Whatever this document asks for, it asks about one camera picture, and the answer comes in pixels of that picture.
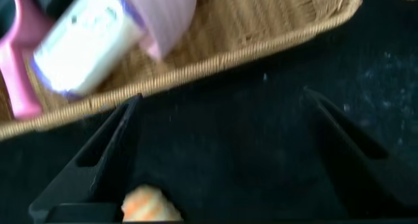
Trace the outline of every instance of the white container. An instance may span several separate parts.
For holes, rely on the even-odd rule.
[[[35,50],[33,68],[51,90],[83,96],[146,35],[126,0],[75,0]]]

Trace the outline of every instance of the orange object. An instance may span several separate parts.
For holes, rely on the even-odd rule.
[[[138,187],[123,202],[123,221],[181,221],[182,217],[161,190],[148,185]]]

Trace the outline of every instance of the wicker texture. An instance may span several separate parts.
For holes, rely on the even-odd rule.
[[[27,70],[44,107],[29,121],[14,121],[0,86],[0,139],[57,127],[144,96],[210,76],[306,42],[354,15],[361,0],[198,0],[189,31],[163,63],[140,50],[128,54],[114,74],[81,101],[45,90]]]

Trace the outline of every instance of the table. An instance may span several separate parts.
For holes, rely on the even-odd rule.
[[[150,97],[132,187],[158,185],[191,219],[348,218],[301,93],[321,92],[418,169],[417,44],[417,2],[364,0],[311,42]],[[105,118],[1,143],[2,223],[30,222],[27,206]]]

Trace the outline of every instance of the pink plastic object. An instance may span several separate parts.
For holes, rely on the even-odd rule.
[[[140,42],[154,59],[164,58],[189,28],[197,0],[130,0],[149,35]]]
[[[0,40],[0,71],[5,81],[15,118],[42,113],[25,69],[24,55],[30,54],[53,25],[32,0],[14,0],[16,13],[11,28]]]

